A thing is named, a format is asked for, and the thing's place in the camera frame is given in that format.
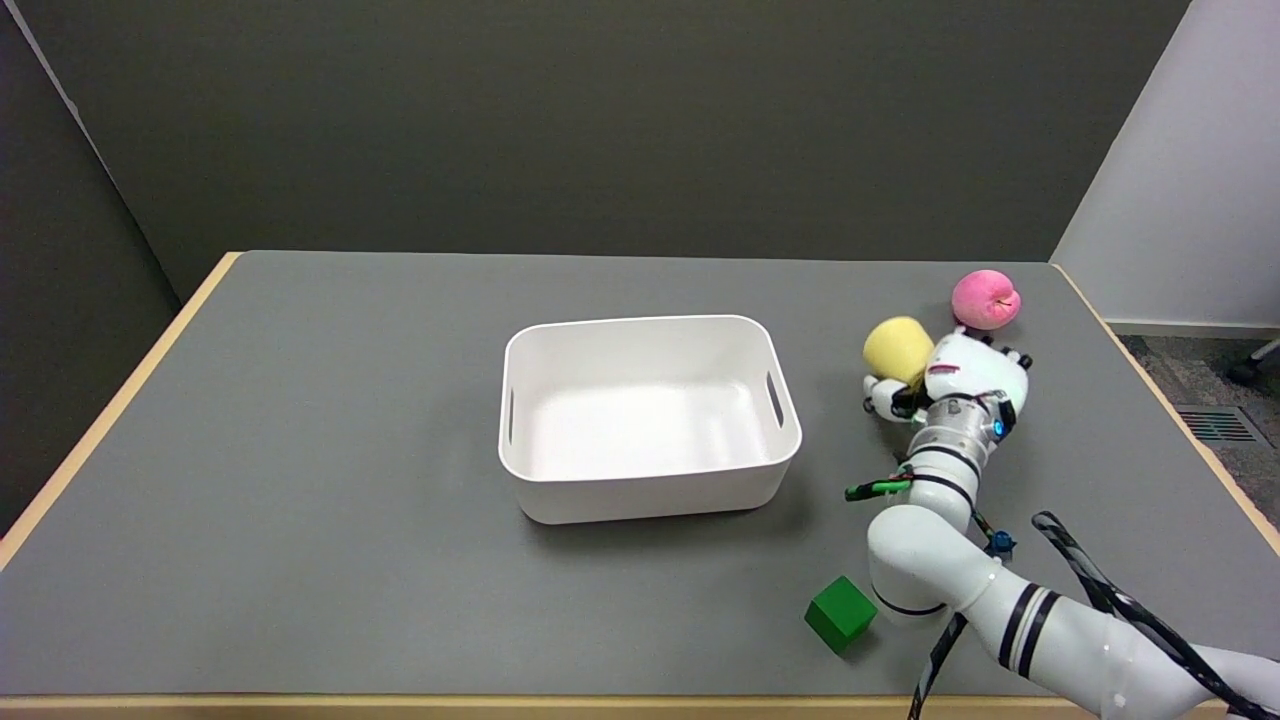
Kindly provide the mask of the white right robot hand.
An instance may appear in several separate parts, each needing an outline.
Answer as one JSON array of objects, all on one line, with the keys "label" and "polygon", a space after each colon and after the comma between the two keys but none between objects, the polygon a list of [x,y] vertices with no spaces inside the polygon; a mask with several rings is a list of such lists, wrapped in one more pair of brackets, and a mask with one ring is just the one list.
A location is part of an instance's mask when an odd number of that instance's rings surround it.
[{"label": "white right robot hand", "polygon": [[1012,416],[996,416],[1009,428],[1029,393],[1033,357],[961,325],[934,341],[914,319],[890,318],[869,333],[861,355],[869,372],[863,406],[887,421],[918,421],[934,401],[963,396],[1009,404]]}]

